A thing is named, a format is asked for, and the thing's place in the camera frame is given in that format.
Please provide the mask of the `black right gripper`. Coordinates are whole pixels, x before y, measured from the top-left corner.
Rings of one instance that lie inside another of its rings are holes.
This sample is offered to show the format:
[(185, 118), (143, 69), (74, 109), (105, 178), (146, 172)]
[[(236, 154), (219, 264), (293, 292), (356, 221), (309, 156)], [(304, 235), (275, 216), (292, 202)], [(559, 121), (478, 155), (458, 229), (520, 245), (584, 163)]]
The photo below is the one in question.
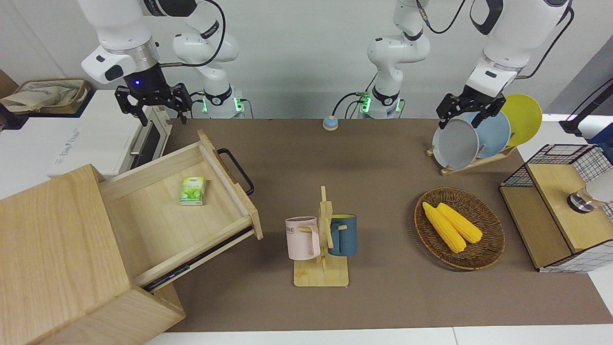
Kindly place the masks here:
[[(145, 115), (143, 98), (146, 100), (163, 100), (167, 107), (177, 111), (177, 118), (182, 124), (187, 124), (187, 114), (191, 114), (193, 101), (190, 92), (184, 83), (169, 86), (159, 63), (123, 77), (125, 86), (118, 86), (114, 91), (117, 103), (124, 114), (130, 114), (137, 118), (143, 127), (148, 125)], [(132, 104), (129, 96), (136, 99)]]

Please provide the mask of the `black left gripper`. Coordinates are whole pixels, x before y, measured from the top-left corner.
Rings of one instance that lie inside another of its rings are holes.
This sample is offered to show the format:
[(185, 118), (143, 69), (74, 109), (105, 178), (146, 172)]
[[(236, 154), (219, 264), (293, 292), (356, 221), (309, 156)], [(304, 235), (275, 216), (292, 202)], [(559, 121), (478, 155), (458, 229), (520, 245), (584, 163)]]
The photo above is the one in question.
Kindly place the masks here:
[(506, 97), (501, 92), (497, 96), (488, 96), (465, 85), (461, 94), (453, 95), (449, 92), (437, 106), (439, 128), (445, 129), (449, 120), (455, 115), (478, 112), (472, 120), (472, 127), (477, 128), (486, 118), (497, 116), (505, 103)]

